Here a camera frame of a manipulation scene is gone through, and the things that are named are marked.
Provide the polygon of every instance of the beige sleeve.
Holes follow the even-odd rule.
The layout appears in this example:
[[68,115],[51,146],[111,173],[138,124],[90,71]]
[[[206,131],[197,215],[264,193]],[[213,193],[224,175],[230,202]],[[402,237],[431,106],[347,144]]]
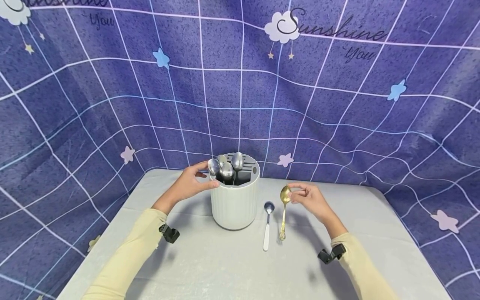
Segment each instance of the beige sleeve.
[[347,232],[332,240],[332,247],[338,244],[343,244],[347,250],[339,261],[348,273],[360,300],[398,299],[357,238]]
[[162,234],[158,228],[167,215],[156,209],[145,210],[133,225],[123,244],[105,264],[82,300],[123,300],[138,271],[157,248]]

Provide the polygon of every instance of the blue star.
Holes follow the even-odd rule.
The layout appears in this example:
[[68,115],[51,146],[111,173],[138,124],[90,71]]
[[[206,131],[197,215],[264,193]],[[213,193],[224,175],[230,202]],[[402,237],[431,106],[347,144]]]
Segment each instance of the blue star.
[[390,95],[388,95],[387,100],[394,100],[395,102],[400,98],[400,95],[407,90],[407,87],[404,86],[405,79],[402,80],[399,84],[394,84],[390,88]]
[[158,52],[153,51],[153,56],[156,58],[156,65],[161,67],[165,67],[167,70],[170,70],[170,66],[168,62],[170,58],[163,53],[162,48],[158,48]]

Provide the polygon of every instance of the silver spoon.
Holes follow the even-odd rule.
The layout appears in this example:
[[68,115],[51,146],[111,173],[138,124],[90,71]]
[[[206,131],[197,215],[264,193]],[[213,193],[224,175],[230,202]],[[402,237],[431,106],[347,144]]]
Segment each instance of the silver spoon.
[[224,184],[227,184],[227,182],[230,183],[235,176],[235,170],[233,169],[232,164],[229,162],[224,162],[222,168],[220,169],[220,174],[224,179]]
[[239,171],[242,171],[243,169],[243,155],[240,152],[237,152],[232,156],[232,166],[236,172],[235,178],[238,178]]
[[270,239],[270,214],[275,209],[275,205],[270,201],[265,202],[264,209],[267,212],[267,225],[265,226],[264,251],[268,251],[268,241]]
[[223,154],[218,155],[216,158],[220,162],[220,167],[227,162],[227,157]]
[[220,162],[216,158],[208,160],[208,172],[212,178],[215,178],[220,172]]

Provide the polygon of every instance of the left hand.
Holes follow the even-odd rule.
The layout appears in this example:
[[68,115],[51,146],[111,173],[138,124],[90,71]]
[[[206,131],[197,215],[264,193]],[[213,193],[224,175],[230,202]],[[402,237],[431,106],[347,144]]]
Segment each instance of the left hand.
[[208,169],[208,162],[203,161],[196,165],[187,167],[183,170],[178,179],[170,186],[170,188],[163,193],[162,196],[155,202],[152,208],[158,209],[165,214],[168,214],[173,206],[181,200],[195,196],[196,194],[217,188],[218,181],[210,180],[207,182],[199,182],[195,177],[205,178],[206,175],[199,172],[200,170]]

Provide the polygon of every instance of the spoon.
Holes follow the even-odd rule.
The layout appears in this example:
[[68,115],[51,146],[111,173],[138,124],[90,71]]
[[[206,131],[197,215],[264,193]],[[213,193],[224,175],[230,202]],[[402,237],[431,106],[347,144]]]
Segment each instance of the spoon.
[[284,186],[282,191],[280,192],[280,200],[283,203],[283,217],[282,217],[282,228],[280,229],[280,240],[285,239],[285,211],[287,210],[287,203],[290,202],[290,198],[288,197],[288,193],[290,193],[290,187],[288,185]]
[[236,172],[235,178],[237,178],[239,171],[242,171],[243,169],[243,155],[240,152],[237,152],[232,156],[232,166]]
[[208,160],[208,172],[212,178],[216,178],[217,174],[220,172],[220,162],[216,158]]
[[235,170],[232,167],[232,164],[229,162],[224,162],[222,168],[220,169],[220,174],[224,179],[224,184],[227,184],[227,181],[231,181],[235,176]]
[[227,157],[223,154],[218,155],[216,158],[220,162],[220,167],[222,167],[224,163],[228,162]]
[[267,212],[267,225],[265,226],[264,251],[268,251],[268,240],[270,239],[270,214],[275,209],[275,205],[270,201],[265,202],[264,209]]

